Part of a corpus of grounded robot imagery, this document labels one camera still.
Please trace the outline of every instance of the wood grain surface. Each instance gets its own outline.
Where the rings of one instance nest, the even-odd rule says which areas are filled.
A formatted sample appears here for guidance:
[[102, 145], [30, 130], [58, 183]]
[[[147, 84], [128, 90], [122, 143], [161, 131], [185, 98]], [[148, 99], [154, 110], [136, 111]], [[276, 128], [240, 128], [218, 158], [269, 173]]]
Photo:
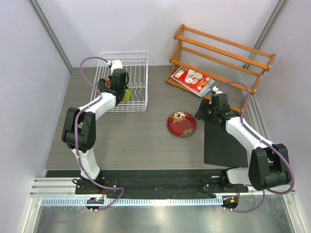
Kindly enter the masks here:
[[[105, 113], [97, 122], [94, 147], [97, 163], [102, 169], [200, 169], [220, 168], [206, 165], [204, 123], [187, 138], [173, 136], [167, 129], [169, 115], [176, 111], [196, 113], [201, 99], [165, 83], [171, 66], [149, 67], [148, 106], [145, 112]], [[96, 68], [84, 68], [93, 81]], [[242, 107], [240, 90], [224, 88], [229, 103]], [[78, 169], [74, 154], [61, 140], [66, 111], [90, 101], [91, 88], [78, 68], [72, 72], [57, 123], [46, 169]]]

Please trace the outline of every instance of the wire rack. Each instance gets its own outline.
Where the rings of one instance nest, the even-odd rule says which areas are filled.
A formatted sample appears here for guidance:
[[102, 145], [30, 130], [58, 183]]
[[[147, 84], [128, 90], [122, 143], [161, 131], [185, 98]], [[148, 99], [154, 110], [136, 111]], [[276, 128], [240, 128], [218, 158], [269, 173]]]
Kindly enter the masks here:
[[[125, 69], [129, 75], [129, 101], [122, 101], [116, 107], [108, 111], [146, 111], [148, 101], [148, 52], [102, 52], [100, 57], [108, 61], [119, 59], [122, 62], [123, 69]], [[99, 60], [97, 64], [94, 85], [97, 85], [99, 79], [105, 79], [107, 81], [109, 75], [109, 67], [105, 66], [104, 61]], [[97, 95], [98, 94], [96, 91], [92, 90], [90, 100], [94, 100]]]

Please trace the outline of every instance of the wooden rack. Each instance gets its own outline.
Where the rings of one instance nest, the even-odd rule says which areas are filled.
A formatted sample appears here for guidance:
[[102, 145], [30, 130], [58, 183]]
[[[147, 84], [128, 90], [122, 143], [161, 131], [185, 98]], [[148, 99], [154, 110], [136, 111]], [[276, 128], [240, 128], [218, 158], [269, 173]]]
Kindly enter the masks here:
[[[224, 42], [226, 44], [230, 44], [230, 45], [233, 45], [235, 47], [238, 47], [238, 48], [241, 48], [241, 49], [244, 49], [244, 50], [247, 50], [247, 51], [250, 51], [250, 52], [254, 52], [254, 53], [257, 53], [257, 54], [260, 54], [262, 56], [265, 56], [265, 57], [268, 57], [269, 58], [269, 61], [267, 64], [264, 64], [264, 63], [261, 63], [261, 62], [258, 62], [258, 61], [255, 61], [255, 60], [252, 60], [252, 59], [249, 59], [249, 58], [246, 58], [246, 57], [243, 57], [243, 56], [240, 56], [240, 55], [237, 55], [237, 54], [234, 54], [234, 53], [231, 53], [231, 52], [228, 52], [228, 51], [225, 51], [225, 50], [222, 50], [220, 48], [216, 48], [214, 46], [211, 46], [211, 45], [208, 45], [208, 44], [205, 44], [205, 43], [202, 43], [202, 42], [199, 42], [199, 41], [196, 41], [196, 40], [193, 40], [193, 39], [190, 39], [190, 38], [187, 38], [187, 37], [184, 37], [183, 36], [183, 32], [184, 30], [186, 31], [189, 31], [189, 32], [193, 32], [193, 33], [196, 33], [196, 34], [199, 34], [199, 35], [202, 35], [202, 36], [205, 36], [205, 37], [208, 37], [208, 38], [211, 38], [211, 39], [214, 39], [214, 40], [217, 40], [217, 41], [221, 41], [221, 42]], [[220, 77], [218, 75], [215, 75], [215, 74], [212, 74], [210, 72], [207, 72], [205, 70], [202, 70], [202, 69], [199, 69], [199, 68], [196, 68], [196, 67], [193, 67], [193, 66], [190, 66], [186, 63], [183, 63], [181, 62], [180, 58], [181, 58], [181, 52], [184, 50], [184, 51], [187, 51], [187, 52], [190, 52], [190, 53], [193, 53], [193, 54], [196, 54], [198, 56], [201, 56], [203, 58], [206, 58], [206, 59], [209, 59], [209, 60], [212, 60], [216, 63], [219, 63], [219, 64], [222, 64], [222, 65], [225, 65], [225, 66], [228, 66], [228, 67], [231, 67], [233, 69], [237, 69], [239, 71], [242, 71], [242, 72], [245, 72], [247, 74], [250, 74], [250, 75], [253, 75], [256, 77], [256, 81], [253, 85], [252, 88], [249, 88], [249, 92], [251, 95], [255, 94], [256, 91], [257, 91], [257, 88], [259, 86], [259, 83], [262, 79], [262, 76], [263, 74], [266, 72], [266, 71], [269, 71], [273, 62], [274, 62], [274, 59], [275, 59], [275, 54], [269, 54], [267, 52], [263, 52], [263, 51], [260, 51], [260, 50], [256, 50], [254, 48], [251, 48], [251, 47], [248, 47], [248, 46], [245, 46], [245, 45], [241, 45], [241, 44], [238, 44], [238, 43], [235, 43], [235, 42], [232, 42], [232, 41], [229, 41], [229, 40], [226, 40], [226, 39], [223, 39], [223, 38], [220, 38], [220, 37], [217, 37], [217, 36], [214, 36], [214, 35], [210, 35], [208, 33], [204, 33], [204, 32], [201, 32], [201, 31], [198, 31], [196, 29], [192, 29], [192, 28], [189, 28], [189, 27], [186, 27], [184, 24], [182, 24], [176, 31], [175, 33], [175, 36], [174, 36], [174, 39], [178, 40], [178, 45], [177, 45], [177, 48], [176, 50], [174, 51], [174, 53], [172, 54], [171, 58], [170, 58], [170, 62], [173, 63], [173, 68], [172, 70], [170, 71], [169, 75], [167, 76], [166, 78], [166, 82], [169, 83], [169, 84], [172, 84], [174, 86], [177, 86], [179, 88], [182, 88], [186, 91], [189, 91], [191, 92], [190, 90], [188, 90], [187, 88], [185, 88], [183, 85], [177, 83], [176, 81], [172, 80], [171, 79], [171, 75], [180, 67], [180, 66], [183, 66], [183, 67], [186, 67], [188, 69], [192, 69], [196, 72], [200, 72], [204, 75], [207, 75], [207, 76], [210, 76], [211, 78], [213, 78], [214, 80], [218, 80], [218, 81], [221, 81], [223, 83], [226, 83], [230, 80], [228, 79], [225, 79], [223, 77]], [[206, 55], [204, 53], [201, 53], [201, 52], [198, 52], [198, 51], [195, 51], [193, 49], [189, 49], [187, 47], [184, 47], [183, 46], [183, 42], [187, 42], [187, 43], [190, 43], [190, 44], [193, 44], [193, 45], [196, 45], [196, 46], [199, 46], [201, 48], [204, 48], [204, 49], [207, 49], [207, 50], [210, 50], [210, 51], [213, 51], [213, 52], [216, 52], [216, 53], [219, 53], [219, 54], [222, 54], [224, 56], [227, 56], [227, 57], [230, 57], [230, 58], [234, 58], [236, 60], [239, 60], [239, 61], [242, 61], [246, 64], [250, 64], [250, 65], [254, 65], [256, 67], [259, 67], [261, 68], [261, 72], [260, 73], [257, 73], [257, 72], [254, 72], [254, 71], [251, 71], [251, 70], [248, 70], [248, 69], [245, 69], [243, 67], [240, 67], [240, 66], [237, 66], [237, 65], [234, 65], [232, 63], [229, 63], [229, 62], [226, 62], [226, 61], [223, 61], [221, 59], [218, 59], [218, 58], [215, 58], [215, 57], [212, 57], [212, 56], [209, 56], [209, 55]], [[246, 89], [242, 86], [242, 85], [239, 85], [239, 84], [236, 84], [236, 83], [230, 83], [231, 86], [235, 87], [235, 88], [238, 88], [240, 90], [244, 90], [246, 91]], [[207, 100], [210, 100], [211, 97], [208, 96], [208, 95], [205, 95], [204, 96], [205, 99]], [[235, 106], [231, 106], [231, 109], [234, 110], [234, 111], [237, 111], [239, 113], [242, 112], [243, 108], [245, 107], [246, 105], [246, 100], [243, 104], [243, 107], [242, 108], [238, 108], [238, 107], [235, 107]]]

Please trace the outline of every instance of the wall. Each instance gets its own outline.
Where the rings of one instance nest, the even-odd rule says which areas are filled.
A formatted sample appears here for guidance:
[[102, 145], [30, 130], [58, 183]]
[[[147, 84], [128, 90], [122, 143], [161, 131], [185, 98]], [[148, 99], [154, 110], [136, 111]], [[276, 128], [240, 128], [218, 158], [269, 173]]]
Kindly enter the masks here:
[[300, 200], [311, 224], [311, 2], [289, 1], [261, 48], [276, 53], [255, 98], [271, 139], [289, 150]]
[[276, 0], [38, 2], [73, 67], [104, 51], [143, 50], [149, 52], [151, 65], [168, 65], [177, 44], [173, 35], [183, 23], [252, 47], [276, 4]]
[[69, 72], [26, 0], [0, 2], [0, 232], [20, 232]]

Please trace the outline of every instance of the red plate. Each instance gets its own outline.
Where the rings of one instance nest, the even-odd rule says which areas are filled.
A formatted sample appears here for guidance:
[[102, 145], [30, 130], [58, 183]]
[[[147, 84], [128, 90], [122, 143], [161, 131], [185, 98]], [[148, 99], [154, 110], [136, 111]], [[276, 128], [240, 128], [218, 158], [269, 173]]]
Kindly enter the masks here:
[[196, 129], [195, 118], [186, 112], [175, 112], [167, 120], [167, 128], [177, 137], [188, 137]]

